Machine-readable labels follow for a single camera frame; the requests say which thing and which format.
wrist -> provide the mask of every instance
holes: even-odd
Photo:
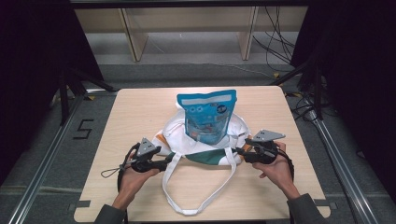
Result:
[[[298,197],[300,197],[300,192],[297,190],[294,184],[288,184],[285,186],[282,186],[282,191],[285,194],[285,196],[288,198],[288,200],[293,200]]]
[[[122,211],[125,211],[133,199],[134,197],[124,196],[121,193],[119,193],[119,195],[117,195],[116,199],[114,200],[112,206]]]

black strap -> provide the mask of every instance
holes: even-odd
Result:
[[[131,152],[134,149],[138,149],[139,146],[140,146],[140,143],[137,143],[136,145],[131,147],[131,149],[129,149],[128,153],[125,155],[125,159],[124,159],[123,163],[120,165],[119,176],[117,177],[117,190],[119,192],[120,192],[120,188],[121,188],[122,177],[125,173],[125,165],[126,165],[126,162],[128,161],[129,155],[131,155]],[[125,209],[124,224],[128,224],[128,210],[127,209]]]
[[[289,156],[286,154],[286,152],[284,152],[282,149],[278,149],[278,152],[279,152],[278,155],[283,156],[288,161],[290,174],[291,174],[291,180],[294,181],[294,165],[293,165],[292,160],[289,158]],[[294,224],[294,217],[290,210],[289,210],[289,216],[290,216],[290,224]]]

gray floor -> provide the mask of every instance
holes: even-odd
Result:
[[[294,42],[297,33],[284,36]],[[172,86],[235,86],[266,85],[273,73],[267,64],[284,70],[291,69],[278,58],[266,54],[253,42],[250,58],[242,61],[234,33],[172,33],[150,34],[141,62],[132,62],[124,34],[87,35],[106,82],[118,88],[151,88]],[[263,44],[269,43],[266,34],[256,34]],[[276,51],[281,46],[272,45]],[[285,83],[285,92],[296,92],[299,77]],[[87,84],[89,89],[96,87]],[[104,93],[84,100],[68,131],[65,133],[54,162],[41,184],[24,223],[75,223],[74,208],[91,167],[106,120],[116,95]],[[290,108],[303,105],[299,97],[287,97]],[[378,223],[394,223],[396,206],[364,158],[356,155],[356,146],[343,121],[331,107],[324,109],[324,121],[341,151],[357,186],[367,198]],[[60,103],[55,100],[47,122],[37,133],[31,149],[21,155],[0,191],[0,223],[7,223],[24,190],[31,182],[40,162],[48,151],[51,139],[59,129]],[[78,126],[92,129],[90,137],[77,140],[82,134]],[[315,126],[302,119],[296,124],[328,202],[332,205],[331,223],[363,223],[355,204],[348,203],[343,186],[332,167],[326,147]],[[267,223],[289,223],[287,220]]]

aluminum rail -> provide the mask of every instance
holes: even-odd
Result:
[[[54,139],[52,140],[49,150],[47,151],[43,161],[40,163],[37,171],[35,172],[35,175],[30,182],[29,186],[27,187],[26,191],[23,193],[23,196],[21,197],[20,202],[18,205],[15,207],[8,223],[9,224],[18,224],[18,223],[23,223],[25,220],[34,200],[35,196],[39,192],[40,186],[43,183],[44,178],[47,175],[47,172],[49,171],[53,160],[64,140],[64,135],[69,129],[69,125],[71,123],[71,120],[73,119],[73,116],[76,114],[76,111],[78,107],[81,105],[82,101],[84,99],[84,96],[77,96],[74,100],[74,103],[71,108],[71,113],[69,118],[65,121],[64,125],[62,125],[58,132],[56,133]]]
[[[317,115],[314,111],[310,112],[310,116],[312,119],[316,118]],[[345,162],[343,156],[341,155],[337,145],[332,140],[332,136],[330,135],[325,123],[323,120],[316,119],[314,120],[315,125],[317,125],[319,131],[321,132],[327,149],[329,149],[329,155],[334,163],[334,168],[336,172],[339,174],[341,181],[346,187],[346,190],[354,202],[356,209],[361,215],[361,219],[366,224],[377,224],[379,223],[375,214],[371,208],[371,205],[367,201],[364,196],[359,184],[356,182],[352,173],[350,172],[347,163]]]

forearm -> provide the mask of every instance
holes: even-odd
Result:
[[[289,209],[296,223],[325,224],[328,223],[319,212],[309,194],[304,194],[296,199],[288,200]]]
[[[105,204],[96,217],[95,224],[120,224],[125,217],[125,211]]]

